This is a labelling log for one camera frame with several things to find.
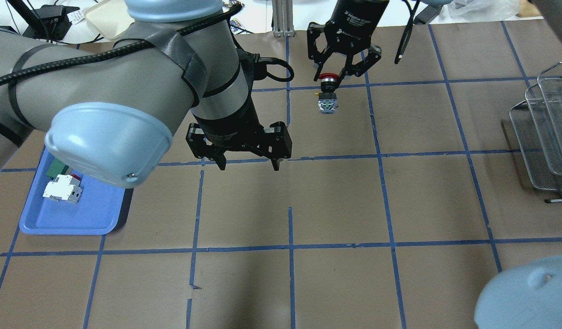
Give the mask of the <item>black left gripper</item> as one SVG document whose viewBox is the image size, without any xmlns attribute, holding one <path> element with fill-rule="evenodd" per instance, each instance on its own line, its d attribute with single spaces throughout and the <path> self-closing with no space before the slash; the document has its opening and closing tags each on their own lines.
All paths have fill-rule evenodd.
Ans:
<svg viewBox="0 0 562 329">
<path fill-rule="evenodd" d="M 208 140 L 207 134 L 199 124 L 191 123 L 185 140 L 196 158 L 208 158 L 222 171 L 227 164 L 224 155 L 226 152 L 250 152 L 268 158 L 272 162 L 273 170 L 279 171 L 281 162 L 291 157 L 293 147 L 289 131 L 283 123 L 274 123 L 243 137 L 232 137 L 225 140 L 224 146 L 218 146 Z"/>
</svg>

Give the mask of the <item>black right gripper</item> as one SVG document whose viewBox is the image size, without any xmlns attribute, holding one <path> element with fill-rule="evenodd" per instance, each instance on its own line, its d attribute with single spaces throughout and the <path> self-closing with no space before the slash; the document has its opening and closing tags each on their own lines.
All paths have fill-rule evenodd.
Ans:
<svg viewBox="0 0 562 329">
<path fill-rule="evenodd" d="M 382 58 L 382 49 L 371 44 L 379 20 L 389 4 L 387 0 L 339 0 L 325 24 L 311 21 L 308 25 L 308 58 L 314 62 L 318 81 L 323 65 L 334 53 L 346 56 L 339 75 L 361 77 Z M 366 57 L 353 64 L 354 55 L 367 50 Z"/>
</svg>

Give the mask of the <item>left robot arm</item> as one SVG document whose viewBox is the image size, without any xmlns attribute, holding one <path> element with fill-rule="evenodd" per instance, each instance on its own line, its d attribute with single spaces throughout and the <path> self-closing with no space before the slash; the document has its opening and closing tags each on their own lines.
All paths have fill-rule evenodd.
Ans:
<svg viewBox="0 0 562 329">
<path fill-rule="evenodd" d="M 0 172 L 35 130 L 69 167 L 122 189 L 141 185 L 185 116 L 196 158 L 221 170 L 251 152 L 275 170 L 292 155 L 287 126 L 263 127 L 251 97 L 267 64 L 236 42 L 220 0 L 127 0 L 133 24 L 91 54 L 0 29 Z"/>
</svg>

